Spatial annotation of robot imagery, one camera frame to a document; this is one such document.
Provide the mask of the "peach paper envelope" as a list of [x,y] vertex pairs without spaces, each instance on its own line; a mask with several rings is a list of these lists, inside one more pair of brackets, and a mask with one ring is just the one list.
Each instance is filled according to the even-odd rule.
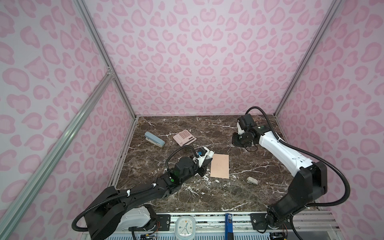
[[211,177],[229,179],[229,155],[214,154],[211,162]]

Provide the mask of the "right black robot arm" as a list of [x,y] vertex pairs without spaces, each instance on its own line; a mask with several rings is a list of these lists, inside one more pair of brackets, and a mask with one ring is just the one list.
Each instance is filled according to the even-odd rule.
[[[274,130],[268,118],[266,126],[257,125],[250,114],[251,110],[258,110],[264,117],[266,116],[260,107],[254,106],[248,109],[237,119],[238,131],[233,134],[232,144],[241,148],[263,147],[293,176],[287,193],[267,207],[264,220],[255,222],[257,228],[278,229],[306,208],[334,207],[348,200],[351,186],[341,170],[325,159],[285,142]],[[344,194],[333,202],[316,203],[317,199],[328,192],[328,170],[332,170],[342,180],[345,187]]]

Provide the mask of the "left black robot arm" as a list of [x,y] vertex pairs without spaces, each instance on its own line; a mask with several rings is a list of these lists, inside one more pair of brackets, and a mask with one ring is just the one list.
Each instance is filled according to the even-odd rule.
[[72,229],[89,233],[93,240],[105,240],[119,227],[151,230],[156,225],[157,215],[148,202],[176,193],[195,175],[203,177],[213,160],[214,152],[206,147],[194,149],[187,145],[186,149],[193,154],[180,158],[173,168],[167,168],[150,184],[127,190],[117,190],[114,186],[104,189],[75,217]]

